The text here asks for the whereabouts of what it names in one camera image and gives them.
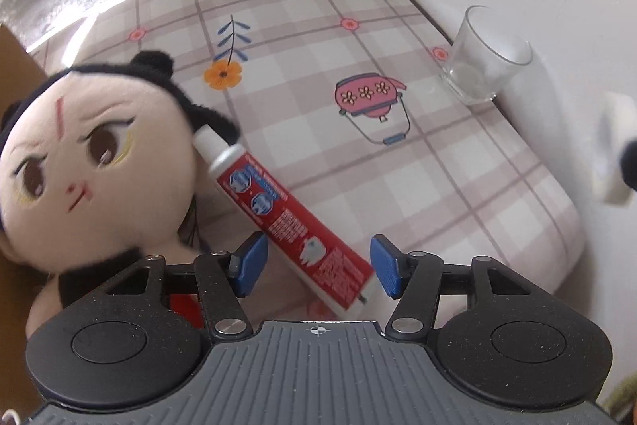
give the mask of checkered mattress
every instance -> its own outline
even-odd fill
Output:
[[[48,71],[75,30],[35,51]],[[172,55],[186,93],[238,120],[246,148],[367,259],[383,233],[447,262],[490,255],[554,290],[582,251],[571,201],[502,114],[439,81],[449,45],[409,0],[126,0],[98,15],[76,62],[140,49]],[[220,249],[253,229],[220,197],[203,197],[199,219]],[[329,319],[272,256],[251,318]],[[444,298],[442,318],[462,304]],[[379,294],[365,317],[392,308]]]

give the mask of red toothpaste tube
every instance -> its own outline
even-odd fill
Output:
[[[360,313],[375,289],[373,269],[312,215],[241,145],[228,146],[210,127],[194,146],[209,176],[283,252],[295,272],[342,319]]]

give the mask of plush doll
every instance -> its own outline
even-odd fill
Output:
[[[128,64],[72,67],[12,105],[0,134],[0,217],[16,262],[50,274],[30,336],[82,295],[149,254],[196,253],[177,230],[203,161],[193,133],[229,144],[239,130],[171,81],[173,60],[142,51]]]

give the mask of doll face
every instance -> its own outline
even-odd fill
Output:
[[[72,72],[20,117],[0,156],[2,223],[47,272],[173,237],[194,190],[192,130],[140,79]]]

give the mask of toothpaste cap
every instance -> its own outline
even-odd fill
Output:
[[[208,164],[214,163],[229,148],[223,138],[207,125],[195,132],[192,142]]]

